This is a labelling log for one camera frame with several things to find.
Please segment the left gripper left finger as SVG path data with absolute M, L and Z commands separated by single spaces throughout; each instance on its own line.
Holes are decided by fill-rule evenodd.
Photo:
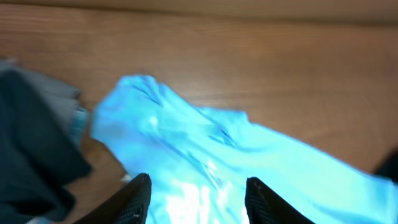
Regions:
M 141 173 L 107 201 L 73 224 L 145 224 L 152 182 Z

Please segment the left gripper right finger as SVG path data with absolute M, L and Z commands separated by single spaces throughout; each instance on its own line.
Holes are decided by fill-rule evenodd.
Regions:
M 250 224 L 314 224 L 257 177 L 246 181 L 245 206 Z

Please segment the light blue printed t-shirt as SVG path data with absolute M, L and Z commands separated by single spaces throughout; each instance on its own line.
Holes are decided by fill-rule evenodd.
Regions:
M 91 137 L 152 181 L 147 223 L 247 223 L 257 177 L 315 223 L 396 223 L 397 185 L 361 172 L 243 111 L 197 107 L 150 76 L 120 79 Z

